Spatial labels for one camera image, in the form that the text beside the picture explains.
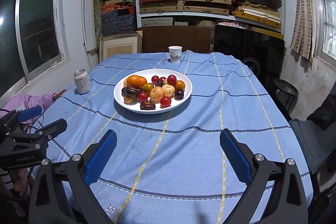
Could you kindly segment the operator left hand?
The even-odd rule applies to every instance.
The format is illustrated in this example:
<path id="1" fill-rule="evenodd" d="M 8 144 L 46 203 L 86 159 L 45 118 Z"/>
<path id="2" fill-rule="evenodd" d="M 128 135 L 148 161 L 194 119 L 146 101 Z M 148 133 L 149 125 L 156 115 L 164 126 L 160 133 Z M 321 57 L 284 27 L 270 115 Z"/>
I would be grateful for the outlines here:
<path id="1" fill-rule="evenodd" d="M 20 194 L 20 196 L 26 194 L 30 195 L 29 177 L 31 175 L 31 168 L 17 170 L 18 179 L 14 183 L 14 189 Z"/>

